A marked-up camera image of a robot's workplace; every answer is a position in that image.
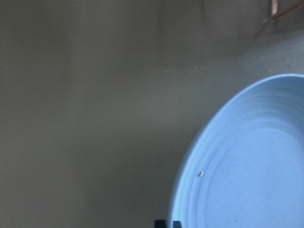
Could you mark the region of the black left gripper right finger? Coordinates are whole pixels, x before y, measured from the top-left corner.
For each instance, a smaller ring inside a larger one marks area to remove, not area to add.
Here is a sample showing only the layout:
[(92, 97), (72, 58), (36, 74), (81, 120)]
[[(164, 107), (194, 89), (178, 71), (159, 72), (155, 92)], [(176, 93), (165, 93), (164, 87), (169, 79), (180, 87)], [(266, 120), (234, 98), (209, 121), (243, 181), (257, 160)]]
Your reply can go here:
[(181, 222), (180, 221), (173, 221), (172, 228), (181, 228)]

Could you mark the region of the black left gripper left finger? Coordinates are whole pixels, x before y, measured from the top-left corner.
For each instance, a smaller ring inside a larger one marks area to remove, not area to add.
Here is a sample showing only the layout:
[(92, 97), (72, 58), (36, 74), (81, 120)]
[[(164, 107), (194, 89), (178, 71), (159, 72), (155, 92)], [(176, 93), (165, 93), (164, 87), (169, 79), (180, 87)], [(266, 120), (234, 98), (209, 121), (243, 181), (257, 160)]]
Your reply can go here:
[(166, 228), (165, 219), (157, 219), (154, 221), (154, 228)]

